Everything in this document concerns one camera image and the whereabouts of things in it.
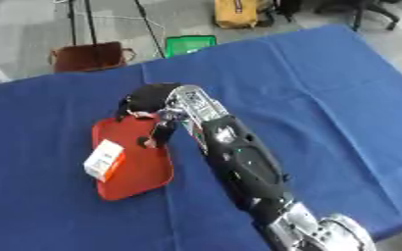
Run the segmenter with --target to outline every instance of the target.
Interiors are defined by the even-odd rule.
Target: black chair
[[[320,4],[315,12],[317,14],[323,13],[325,11],[329,11],[330,9],[346,6],[355,10],[355,21],[352,28],[357,31],[361,26],[361,22],[363,20],[363,13],[365,11],[372,11],[376,13],[383,14],[384,16],[391,19],[391,23],[387,26],[386,29],[394,30],[396,25],[399,22],[399,17],[385,10],[380,3],[384,2],[383,0],[325,0],[322,4]]]

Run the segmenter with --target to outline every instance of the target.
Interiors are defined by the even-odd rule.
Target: red tray
[[[106,182],[97,180],[99,195],[119,200],[169,183],[174,167],[166,147],[144,149],[137,145],[139,136],[147,136],[157,120],[140,121],[129,116],[121,123],[114,119],[98,122],[92,129],[93,147],[108,139],[124,147],[126,160]]]

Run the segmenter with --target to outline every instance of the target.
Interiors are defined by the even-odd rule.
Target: black stand leg
[[[146,17],[146,10],[144,7],[138,2],[138,0],[134,0],[135,5],[137,6],[138,12],[140,13],[141,18],[143,19],[144,23],[146,24],[146,27],[148,28],[149,33],[152,36],[152,39],[154,40],[155,46],[157,47],[158,52],[160,53],[160,56],[162,58],[165,58],[165,53],[163,52],[162,47],[160,46],[160,43],[157,40],[157,37],[155,36],[154,30],[152,30],[151,25],[149,24],[149,21]]]
[[[355,15],[355,21],[352,29],[354,31],[357,31],[358,28],[361,26],[361,22],[363,20],[363,13],[364,13],[364,7],[358,7],[357,8],[357,14]]]
[[[86,18],[88,20],[89,31],[91,33],[91,40],[94,46],[94,57],[96,59],[96,64],[100,67],[100,57],[99,57],[99,49],[97,47],[97,38],[96,38],[96,29],[94,27],[93,15],[91,11],[91,4],[89,0],[85,0],[85,11],[86,11]]]
[[[69,0],[69,19],[70,19],[70,26],[72,28],[72,43],[73,46],[77,46],[77,39],[75,35],[75,0]]]
[[[380,13],[380,14],[390,18],[391,23],[387,27],[388,30],[394,30],[396,28],[396,25],[399,22],[399,17],[397,17],[393,13],[390,13],[389,11],[385,10],[383,7],[376,5],[376,4],[369,5],[368,10],[376,12],[376,13]]]

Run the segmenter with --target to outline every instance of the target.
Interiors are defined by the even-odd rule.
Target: green container
[[[171,36],[166,38],[166,57],[188,54],[216,44],[217,38],[214,35]]]

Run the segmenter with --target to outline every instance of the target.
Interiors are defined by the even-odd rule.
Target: blue tablecloth
[[[343,26],[262,37],[93,74],[0,85],[0,250],[268,250],[181,128],[175,179],[101,200],[91,126],[141,84],[198,84],[251,127],[319,217],[402,229],[402,75]]]

